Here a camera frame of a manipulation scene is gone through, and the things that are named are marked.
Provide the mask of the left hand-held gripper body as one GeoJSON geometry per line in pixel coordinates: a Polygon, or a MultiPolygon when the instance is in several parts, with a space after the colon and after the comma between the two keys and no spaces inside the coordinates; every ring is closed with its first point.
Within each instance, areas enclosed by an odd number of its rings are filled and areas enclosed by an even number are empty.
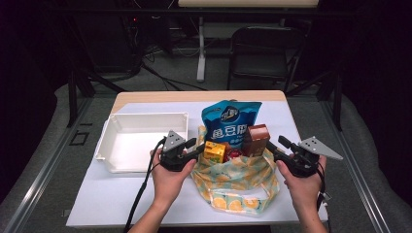
{"type": "Polygon", "coordinates": [[[170,130],[160,153],[160,165],[168,171],[181,172],[191,160],[189,153],[184,153],[186,140],[170,130]]]}

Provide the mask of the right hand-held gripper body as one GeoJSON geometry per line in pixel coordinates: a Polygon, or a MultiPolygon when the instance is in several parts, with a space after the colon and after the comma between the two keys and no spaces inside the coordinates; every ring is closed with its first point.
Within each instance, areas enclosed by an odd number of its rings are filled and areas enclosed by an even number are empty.
{"type": "Polygon", "coordinates": [[[317,172],[321,155],[336,160],[343,159],[339,153],[329,148],[315,136],[297,143],[296,150],[292,150],[292,156],[281,150],[279,151],[280,158],[275,160],[285,162],[291,173],[299,178],[308,178],[317,172]]]}

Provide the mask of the yellow juice carton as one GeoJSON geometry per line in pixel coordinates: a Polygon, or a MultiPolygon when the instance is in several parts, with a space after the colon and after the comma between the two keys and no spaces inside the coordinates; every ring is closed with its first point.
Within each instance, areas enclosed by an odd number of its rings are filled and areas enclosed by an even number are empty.
{"type": "Polygon", "coordinates": [[[225,153],[225,145],[207,141],[205,143],[205,149],[203,156],[206,159],[214,161],[216,163],[223,163],[225,153]]]}

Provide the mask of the brown drink carton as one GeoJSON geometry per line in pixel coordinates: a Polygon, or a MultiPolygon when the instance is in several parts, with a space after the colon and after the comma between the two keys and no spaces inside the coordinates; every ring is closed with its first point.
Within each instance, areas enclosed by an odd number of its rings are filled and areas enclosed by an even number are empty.
{"type": "Polygon", "coordinates": [[[270,134],[265,124],[249,126],[244,136],[242,151],[248,157],[261,156],[269,140],[270,134]]]}

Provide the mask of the red can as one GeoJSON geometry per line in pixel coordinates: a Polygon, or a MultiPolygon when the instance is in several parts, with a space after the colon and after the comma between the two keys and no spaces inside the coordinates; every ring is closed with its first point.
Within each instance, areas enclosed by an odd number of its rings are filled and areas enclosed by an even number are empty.
{"type": "Polygon", "coordinates": [[[237,158],[239,156],[243,155],[243,151],[240,149],[230,149],[226,154],[225,154],[225,160],[229,161],[231,159],[237,158]]]}

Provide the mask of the blue snack pouch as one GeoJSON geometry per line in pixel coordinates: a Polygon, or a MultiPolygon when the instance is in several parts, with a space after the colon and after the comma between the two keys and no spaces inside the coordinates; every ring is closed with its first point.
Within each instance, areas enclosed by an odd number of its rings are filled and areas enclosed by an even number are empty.
{"type": "Polygon", "coordinates": [[[245,133],[255,124],[260,106],[261,102],[223,100],[205,108],[201,115],[206,127],[205,139],[241,149],[245,133]]]}

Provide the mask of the white plastic bin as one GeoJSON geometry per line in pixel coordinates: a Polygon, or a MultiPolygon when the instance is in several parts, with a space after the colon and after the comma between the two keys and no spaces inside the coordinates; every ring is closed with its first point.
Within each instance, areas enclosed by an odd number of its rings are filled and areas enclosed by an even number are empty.
{"type": "Polygon", "coordinates": [[[111,173],[147,171],[150,151],[173,130],[188,138],[188,113],[111,114],[94,158],[111,173]]]}

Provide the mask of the orange print fabric bag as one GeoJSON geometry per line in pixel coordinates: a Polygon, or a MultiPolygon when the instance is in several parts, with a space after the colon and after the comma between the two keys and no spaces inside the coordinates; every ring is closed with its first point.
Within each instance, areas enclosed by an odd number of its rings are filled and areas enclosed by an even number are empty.
{"type": "Polygon", "coordinates": [[[198,192],[213,208],[233,214],[258,215],[280,191],[273,154],[216,163],[199,154],[191,172],[198,192]]]}

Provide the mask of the person's right hand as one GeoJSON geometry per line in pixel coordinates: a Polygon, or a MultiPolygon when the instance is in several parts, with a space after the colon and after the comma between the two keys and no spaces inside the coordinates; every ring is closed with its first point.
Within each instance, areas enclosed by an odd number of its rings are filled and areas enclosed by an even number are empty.
{"type": "Polygon", "coordinates": [[[322,187],[320,176],[313,175],[308,178],[298,178],[291,173],[286,163],[282,160],[277,160],[276,164],[285,179],[284,184],[290,192],[295,210],[297,212],[303,210],[317,211],[318,195],[322,187]]]}

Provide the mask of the person's left hand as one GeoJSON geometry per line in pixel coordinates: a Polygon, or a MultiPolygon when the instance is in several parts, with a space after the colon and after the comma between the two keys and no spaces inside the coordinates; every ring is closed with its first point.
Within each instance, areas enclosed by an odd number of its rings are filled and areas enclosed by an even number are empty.
{"type": "Polygon", "coordinates": [[[154,181],[154,202],[160,206],[170,206],[178,197],[185,178],[191,173],[196,163],[189,161],[181,172],[171,172],[160,165],[161,149],[155,151],[152,176],[154,181]]]}

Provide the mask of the black metal stand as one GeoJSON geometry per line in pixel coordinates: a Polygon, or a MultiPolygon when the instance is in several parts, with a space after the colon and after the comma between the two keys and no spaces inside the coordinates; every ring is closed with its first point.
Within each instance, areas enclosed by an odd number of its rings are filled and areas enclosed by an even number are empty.
{"type": "Polygon", "coordinates": [[[71,127],[78,118],[78,100],[77,90],[79,90],[86,98],[91,98],[96,91],[91,85],[95,81],[112,89],[116,93],[124,92],[124,89],[114,83],[104,79],[95,72],[88,69],[74,69],[68,77],[68,93],[69,93],[69,121],[67,126],[71,127]]]}
{"type": "Polygon", "coordinates": [[[287,96],[294,96],[301,91],[309,88],[312,84],[320,83],[321,86],[316,93],[319,101],[327,101],[330,96],[333,98],[332,122],[341,131],[341,107],[342,107],[342,77],[339,71],[326,71],[316,78],[306,81],[298,87],[294,87],[286,92],[287,96]]]}

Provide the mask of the black folding chair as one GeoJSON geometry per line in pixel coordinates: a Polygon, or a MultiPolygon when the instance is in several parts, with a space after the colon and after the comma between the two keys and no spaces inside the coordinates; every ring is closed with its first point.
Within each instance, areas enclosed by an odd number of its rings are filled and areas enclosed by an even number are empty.
{"type": "Polygon", "coordinates": [[[287,92],[305,46],[305,34],[291,27],[246,26],[230,40],[226,88],[231,81],[252,79],[283,82],[287,92]]]}

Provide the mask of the white standing desk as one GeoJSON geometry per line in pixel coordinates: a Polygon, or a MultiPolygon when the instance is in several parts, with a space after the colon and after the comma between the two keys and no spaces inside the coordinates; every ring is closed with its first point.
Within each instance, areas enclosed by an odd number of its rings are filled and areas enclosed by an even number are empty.
{"type": "MultiPolygon", "coordinates": [[[[184,8],[200,8],[200,9],[228,9],[234,8],[240,10],[262,9],[317,9],[321,0],[178,0],[178,5],[184,8]]],[[[200,83],[205,81],[205,67],[206,67],[206,50],[205,39],[227,39],[239,29],[245,26],[245,22],[224,22],[222,19],[206,19],[200,17],[197,23],[198,38],[199,38],[199,59],[197,67],[197,80],[200,83]]]]}

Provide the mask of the dark equipment cabinet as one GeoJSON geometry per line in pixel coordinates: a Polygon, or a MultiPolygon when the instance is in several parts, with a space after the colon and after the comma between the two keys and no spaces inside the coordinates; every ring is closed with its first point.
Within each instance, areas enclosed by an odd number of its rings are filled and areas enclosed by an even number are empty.
{"type": "Polygon", "coordinates": [[[119,16],[84,15],[76,22],[93,68],[99,73],[131,73],[135,55],[119,16]]]}

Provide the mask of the aluminium rail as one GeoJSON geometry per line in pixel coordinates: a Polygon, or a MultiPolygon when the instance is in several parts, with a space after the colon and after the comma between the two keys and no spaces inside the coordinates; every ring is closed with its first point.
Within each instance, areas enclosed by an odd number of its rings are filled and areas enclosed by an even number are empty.
{"type": "Polygon", "coordinates": [[[58,166],[65,147],[75,135],[76,127],[87,112],[92,98],[79,101],[71,126],[69,102],[60,97],[41,142],[17,179],[5,200],[0,204],[0,233],[20,233],[58,166]]]}
{"type": "Polygon", "coordinates": [[[343,150],[343,157],[351,179],[360,196],[363,207],[365,208],[369,219],[376,233],[392,233],[391,229],[382,215],[380,208],[372,194],[364,175],[358,165],[354,153],[350,148],[344,134],[335,125],[332,117],[332,109],[328,102],[321,101],[320,106],[326,116],[326,121],[333,132],[334,138],[338,141],[340,148],[343,150]]]}

